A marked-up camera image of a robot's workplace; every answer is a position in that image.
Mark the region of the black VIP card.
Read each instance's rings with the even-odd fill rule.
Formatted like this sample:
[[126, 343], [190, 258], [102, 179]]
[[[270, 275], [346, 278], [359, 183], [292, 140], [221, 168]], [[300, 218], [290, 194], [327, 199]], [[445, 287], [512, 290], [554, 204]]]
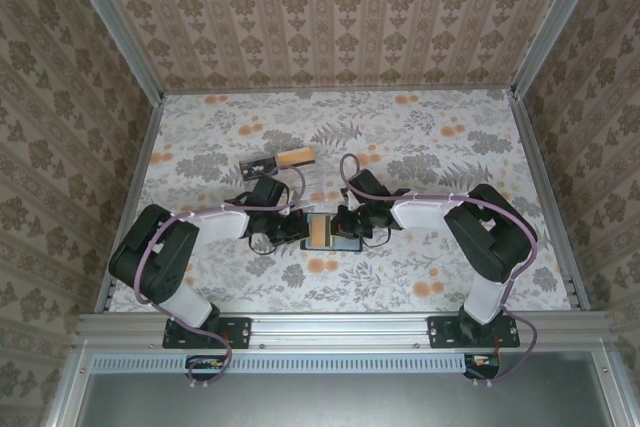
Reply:
[[277, 166], [274, 156], [262, 156], [259, 158], [244, 160], [239, 162], [239, 169], [244, 181], [256, 180], [259, 177], [269, 174]]

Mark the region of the navy blue card holder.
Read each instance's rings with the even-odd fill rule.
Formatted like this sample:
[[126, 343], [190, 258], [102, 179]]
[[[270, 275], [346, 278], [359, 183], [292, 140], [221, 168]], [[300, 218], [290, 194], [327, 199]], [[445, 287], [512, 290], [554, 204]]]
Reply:
[[[307, 219], [307, 224], [308, 227], [310, 228], [310, 217], [314, 214], [326, 214], [326, 213], [310, 213], [306, 216]], [[333, 220], [334, 216], [331, 214], [327, 214], [331, 217], [330, 220], [330, 230], [331, 230], [331, 236], [332, 236], [332, 246], [329, 247], [328, 249], [319, 249], [319, 250], [315, 250], [315, 249], [311, 249], [309, 247], [309, 237], [310, 237], [310, 233], [308, 232], [308, 236], [300, 241], [300, 248], [303, 251], [318, 251], [318, 252], [361, 252], [363, 249], [363, 242], [361, 238], [354, 238], [354, 239], [348, 239], [348, 238], [342, 238], [342, 237], [338, 237], [338, 236], [334, 236], [332, 234], [332, 229], [331, 229], [331, 221]]]

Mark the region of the clear acrylic card stand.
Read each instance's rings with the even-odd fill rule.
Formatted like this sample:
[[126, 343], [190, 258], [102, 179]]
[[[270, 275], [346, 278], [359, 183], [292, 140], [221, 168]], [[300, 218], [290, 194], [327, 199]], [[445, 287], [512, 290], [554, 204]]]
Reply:
[[[259, 158], [262, 156], [275, 157], [277, 153], [279, 152], [274, 154], [259, 153], [240, 161]], [[326, 200], [324, 180], [322, 178], [320, 165], [317, 159], [314, 164], [300, 167], [277, 165], [272, 172], [266, 175], [284, 183], [289, 188], [289, 198], [296, 201], [295, 206], [298, 208], [308, 211], [319, 210], [320, 205]], [[249, 189], [255, 186], [258, 179], [246, 182], [242, 178], [244, 185]]]

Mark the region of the small black controller board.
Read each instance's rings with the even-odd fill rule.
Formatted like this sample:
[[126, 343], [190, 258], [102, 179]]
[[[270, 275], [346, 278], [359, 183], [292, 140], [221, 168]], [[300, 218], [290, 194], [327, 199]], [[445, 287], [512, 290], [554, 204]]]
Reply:
[[469, 354], [464, 356], [465, 372], [463, 375], [471, 380], [494, 379], [500, 370], [498, 354]]
[[210, 382], [224, 367], [224, 355], [194, 355], [185, 360], [185, 375], [195, 382]]

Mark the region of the grey metal sheet panel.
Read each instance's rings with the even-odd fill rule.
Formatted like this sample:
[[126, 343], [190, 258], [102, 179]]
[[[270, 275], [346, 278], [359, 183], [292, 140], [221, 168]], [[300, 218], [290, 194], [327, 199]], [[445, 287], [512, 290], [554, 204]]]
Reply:
[[78, 427], [613, 427], [590, 380], [419, 374], [98, 375]]

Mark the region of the aluminium mounting rail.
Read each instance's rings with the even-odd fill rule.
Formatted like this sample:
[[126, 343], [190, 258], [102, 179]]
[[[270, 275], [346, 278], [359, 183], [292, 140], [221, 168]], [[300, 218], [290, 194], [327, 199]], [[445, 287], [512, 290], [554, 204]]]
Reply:
[[[248, 313], [250, 352], [411, 352], [430, 348], [430, 313]], [[614, 345], [607, 319], [594, 311], [520, 312], [517, 323], [522, 352], [538, 332], [537, 352], [597, 351]], [[160, 313], [126, 312], [82, 315], [71, 349], [95, 352], [161, 350], [167, 317]]]

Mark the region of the aluminium back rail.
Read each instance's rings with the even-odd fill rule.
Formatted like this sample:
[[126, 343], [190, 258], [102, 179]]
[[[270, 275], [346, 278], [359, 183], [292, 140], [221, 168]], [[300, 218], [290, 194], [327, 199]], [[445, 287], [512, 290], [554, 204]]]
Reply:
[[316, 87], [273, 87], [273, 88], [236, 88], [236, 89], [201, 89], [201, 90], [166, 90], [161, 95], [209, 95], [209, 94], [282, 94], [282, 93], [320, 93], [320, 92], [425, 92], [425, 91], [471, 91], [471, 90], [507, 90], [512, 92], [511, 85], [395, 85], [395, 86], [316, 86]]

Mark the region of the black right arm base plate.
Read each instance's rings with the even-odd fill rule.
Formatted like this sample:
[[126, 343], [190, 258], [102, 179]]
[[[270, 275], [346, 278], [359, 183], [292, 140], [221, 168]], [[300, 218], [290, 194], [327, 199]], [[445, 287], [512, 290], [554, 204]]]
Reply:
[[509, 316], [499, 315], [485, 325], [458, 315], [432, 316], [427, 324], [432, 349], [520, 346], [516, 322]]

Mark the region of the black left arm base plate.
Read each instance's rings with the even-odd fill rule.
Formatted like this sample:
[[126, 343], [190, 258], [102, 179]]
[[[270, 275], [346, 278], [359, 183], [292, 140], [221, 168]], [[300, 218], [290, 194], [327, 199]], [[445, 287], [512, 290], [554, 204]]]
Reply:
[[[232, 348], [247, 349], [251, 337], [251, 319], [248, 317], [218, 317], [207, 320], [200, 330], [214, 332], [224, 338]], [[188, 330], [174, 320], [165, 325], [162, 347], [165, 349], [223, 349], [219, 341], [210, 336], [200, 335]]]

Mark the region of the aluminium corner post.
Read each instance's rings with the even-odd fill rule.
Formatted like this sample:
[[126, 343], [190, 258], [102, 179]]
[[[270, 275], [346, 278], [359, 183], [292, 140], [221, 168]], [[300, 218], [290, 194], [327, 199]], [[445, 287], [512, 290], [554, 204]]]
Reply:
[[553, 0], [516, 73], [512, 92], [522, 100], [558, 40], [579, 0]]
[[90, 0], [152, 108], [161, 105], [163, 88], [116, 0]]

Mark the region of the aluminium lower frame bar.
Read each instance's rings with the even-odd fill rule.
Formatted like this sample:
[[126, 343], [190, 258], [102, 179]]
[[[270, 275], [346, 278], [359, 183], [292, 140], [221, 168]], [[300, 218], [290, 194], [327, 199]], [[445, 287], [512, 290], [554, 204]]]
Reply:
[[608, 356], [603, 349], [591, 353], [597, 383], [602, 392], [611, 427], [626, 427], [626, 415]]
[[86, 349], [71, 352], [45, 427], [76, 427], [91, 376], [92, 358]]

